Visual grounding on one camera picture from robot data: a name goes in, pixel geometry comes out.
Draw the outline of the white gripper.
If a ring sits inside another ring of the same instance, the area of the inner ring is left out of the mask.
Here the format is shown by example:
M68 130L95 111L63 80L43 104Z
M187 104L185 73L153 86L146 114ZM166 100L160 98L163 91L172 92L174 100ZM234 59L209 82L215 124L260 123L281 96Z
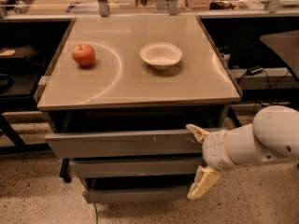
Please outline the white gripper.
M202 145L203 158L208 165L197 168L187 194L190 200L197 200L217 183L221 176L219 171L233 171L237 165L230 159L225 150L225 130L210 133L194 124L187 124L186 128L193 133L198 143L204 143Z

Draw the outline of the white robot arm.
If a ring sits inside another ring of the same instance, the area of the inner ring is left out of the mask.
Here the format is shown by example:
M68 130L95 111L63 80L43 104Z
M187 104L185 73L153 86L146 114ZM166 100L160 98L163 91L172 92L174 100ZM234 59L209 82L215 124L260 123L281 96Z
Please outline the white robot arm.
M299 111L282 105L261 109L251 124L233 130L208 132L188 124L202 145L206 166L197 168L187 197L201 198L222 172L248 164L269 165L299 160Z

